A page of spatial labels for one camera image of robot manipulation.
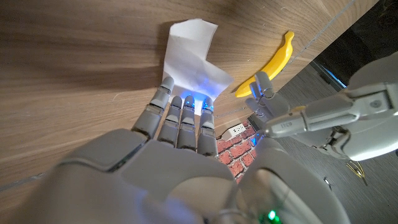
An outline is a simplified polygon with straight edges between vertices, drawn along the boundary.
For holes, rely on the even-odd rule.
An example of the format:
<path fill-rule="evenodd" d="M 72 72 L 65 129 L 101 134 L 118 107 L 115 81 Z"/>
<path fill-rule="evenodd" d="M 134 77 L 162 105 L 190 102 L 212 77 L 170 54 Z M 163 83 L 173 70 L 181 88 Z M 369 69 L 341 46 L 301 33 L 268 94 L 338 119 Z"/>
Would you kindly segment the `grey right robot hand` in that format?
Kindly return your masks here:
<path fill-rule="evenodd" d="M 10 223 L 348 223 L 333 192 L 272 138 L 236 180 L 218 158 L 213 103 L 163 79 L 132 129 L 108 132 L 48 172 Z"/>

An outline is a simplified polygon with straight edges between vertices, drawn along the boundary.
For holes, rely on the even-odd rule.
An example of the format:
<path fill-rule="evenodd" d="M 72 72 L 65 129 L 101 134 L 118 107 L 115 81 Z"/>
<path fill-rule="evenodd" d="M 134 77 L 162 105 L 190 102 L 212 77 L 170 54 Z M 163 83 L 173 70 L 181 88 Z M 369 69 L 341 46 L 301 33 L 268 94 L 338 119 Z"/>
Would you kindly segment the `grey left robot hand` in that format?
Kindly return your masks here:
<path fill-rule="evenodd" d="M 363 161 L 397 149 L 397 54 L 360 68 L 338 93 L 291 108 L 257 72 L 246 104 L 260 134 L 292 137 L 338 159 Z"/>

